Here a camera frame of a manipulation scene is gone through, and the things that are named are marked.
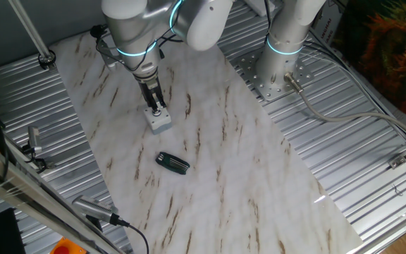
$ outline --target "metal grooved floor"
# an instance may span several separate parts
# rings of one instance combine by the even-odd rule
[[[263,47],[266,31],[265,18],[243,1],[234,3],[218,46],[240,75],[239,57]],[[306,49],[303,52],[315,55]],[[317,110],[330,116],[379,110],[334,64],[308,56],[303,59],[315,77],[304,87],[305,94]],[[396,170],[388,165],[406,149],[399,132],[375,118],[324,123],[312,116],[295,93],[266,102],[248,80],[246,83],[365,243],[403,220],[406,165]],[[111,202],[57,71],[43,71],[36,56],[1,67],[0,117],[19,145],[27,142],[27,126],[40,127],[44,147],[40,157],[56,163],[55,170],[42,176],[61,195],[72,200],[85,194]],[[403,196],[396,195],[394,186]],[[7,207],[0,201],[0,211]],[[27,253],[48,253],[60,239],[22,212],[17,211],[17,219]],[[105,224],[104,231],[118,246],[129,244],[122,228]]]
[[[58,71],[45,71],[33,56],[0,68],[0,119],[18,145],[27,143],[27,127],[39,126],[43,151],[38,157],[55,162],[42,177],[70,202],[87,195],[112,203],[89,143]],[[0,211],[9,205],[0,200]],[[49,253],[61,235],[16,210],[26,253]],[[122,227],[101,223],[120,248],[129,248]]]

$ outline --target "blue led ring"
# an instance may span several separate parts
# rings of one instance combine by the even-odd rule
[[[285,52],[280,52],[280,51],[278,51],[278,50],[276,50],[276,49],[274,49],[274,48],[272,47],[271,43],[269,42],[269,38],[268,38],[268,37],[267,37],[267,44],[268,44],[268,45],[269,45],[269,47],[270,47],[272,50],[274,50],[275,52],[277,52],[277,53],[279,53],[279,54],[284,54],[284,55],[292,55],[292,54],[296,54],[296,53],[300,52],[300,50],[302,50],[302,49],[303,49],[303,47],[301,47],[299,50],[297,50],[296,52],[293,52],[293,53],[285,53]]]
[[[173,31],[173,17],[175,15],[175,12],[178,10],[178,7],[180,7],[180,5],[182,4],[183,0],[178,1],[178,3],[176,3],[175,7],[173,7],[172,10],[172,14],[170,15],[170,20],[169,20],[169,25],[170,25],[170,30],[175,33],[175,31]]]
[[[148,53],[148,52],[150,52],[151,50],[153,50],[155,46],[156,46],[156,41],[154,41],[153,45],[150,46],[145,52],[140,52],[140,53],[137,53],[137,54],[129,54],[129,53],[125,53],[125,52],[121,51],[120,49],[117,49],[117,50],[118,50],[118,52],[120,52],[120,54],[123,54],[123,55],[125,55],[125,56],[143,56],[143,55],[145,55],[146,53]]]

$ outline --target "white marble board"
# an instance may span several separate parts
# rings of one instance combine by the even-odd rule
[[[173,127],[160,135],[137,82],[105,68],[89,34],[52,49],[120,216],[150,253],[346,253],[362,243],[217,47],[163,46]],[[160,167],[160,151],[189,162],[187,175]]]

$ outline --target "orange object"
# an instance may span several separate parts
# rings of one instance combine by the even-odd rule
[[[87,251],[81,248],[78,244],[68,240],[65,237],[54,246],[49,254],[85,254]]]

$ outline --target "colorful fabric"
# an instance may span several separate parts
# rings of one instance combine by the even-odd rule
[[[350,0],[333,46],[406,113],[406,0]]]

